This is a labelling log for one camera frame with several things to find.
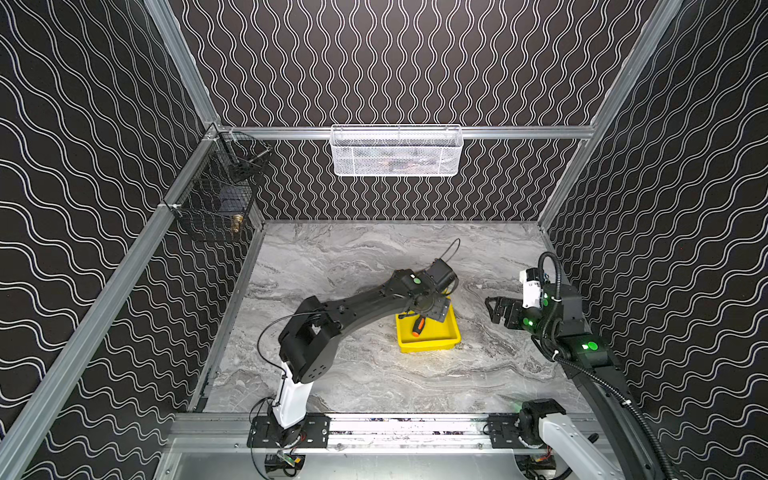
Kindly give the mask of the brass object in black basket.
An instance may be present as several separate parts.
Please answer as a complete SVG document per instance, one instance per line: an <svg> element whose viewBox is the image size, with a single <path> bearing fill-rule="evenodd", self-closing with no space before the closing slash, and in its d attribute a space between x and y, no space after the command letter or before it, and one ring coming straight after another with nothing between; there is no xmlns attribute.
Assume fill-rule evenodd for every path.
<svg viewBox="0 0 768 480"><path fill-rule="evenodd" d="M239 235L242 231L244 224L244 216L241 214L236 214L231 217L231 226L230 230L233 235Z"/></svg>

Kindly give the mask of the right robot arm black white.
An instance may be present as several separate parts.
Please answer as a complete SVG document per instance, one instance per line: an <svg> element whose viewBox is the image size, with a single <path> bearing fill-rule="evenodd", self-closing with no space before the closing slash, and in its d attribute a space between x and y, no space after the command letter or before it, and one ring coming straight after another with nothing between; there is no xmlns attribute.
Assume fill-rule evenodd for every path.
<svg viewBox="0 0 768 480"><path fill-rule="evenodd" d="M542 356L562 367L587 400L615 457L608 459L567 425L552 399L527 401L518 414L519 438L552 448L581 479L676 479L677 469L629 391L607 343L590 330L582 297L571 285L528 281L520 298L488 297L492 323L528 333Z"/></svg>

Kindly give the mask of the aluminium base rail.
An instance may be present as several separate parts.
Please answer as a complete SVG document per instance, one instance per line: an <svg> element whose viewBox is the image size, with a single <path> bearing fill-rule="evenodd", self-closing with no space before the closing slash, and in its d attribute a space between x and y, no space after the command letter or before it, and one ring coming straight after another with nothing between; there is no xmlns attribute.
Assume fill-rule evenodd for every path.
<svg viewBox="0 0 768 480"><path fill-rule="evenodd" d="M311 414L295 445L264 413L182 414L157 479L575 479L550 447L495 448L491 415Z"/></svg>

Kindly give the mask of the yellow plastic bin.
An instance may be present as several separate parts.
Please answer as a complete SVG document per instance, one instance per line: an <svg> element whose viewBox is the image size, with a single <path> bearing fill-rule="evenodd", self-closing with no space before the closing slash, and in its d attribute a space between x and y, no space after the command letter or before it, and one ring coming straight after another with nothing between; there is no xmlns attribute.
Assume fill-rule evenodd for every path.
<svg viewBox="0 0 768 480"><path fill-rule="evenodd" d="M419 338L411 335L412 320L399 320L395 316L397 342L401 353L418 353L439 350L451 350L462 341L462 335L456 320L453 305L443 323L427 319Z"/></svg>

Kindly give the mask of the screwdriver black orange handle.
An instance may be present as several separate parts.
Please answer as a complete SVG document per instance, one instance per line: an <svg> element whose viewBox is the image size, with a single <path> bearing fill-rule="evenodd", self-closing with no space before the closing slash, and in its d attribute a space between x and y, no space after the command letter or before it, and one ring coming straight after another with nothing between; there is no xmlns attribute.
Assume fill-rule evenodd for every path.
<svg viewBox="0 0 768 480"><path fill-rule="evenodd" d="M424 315L415 312L406 312L399 314L397 318L402 321L412 320L411 335L416 338L419 338L422 335L426 324L426 317Z"/></svg>

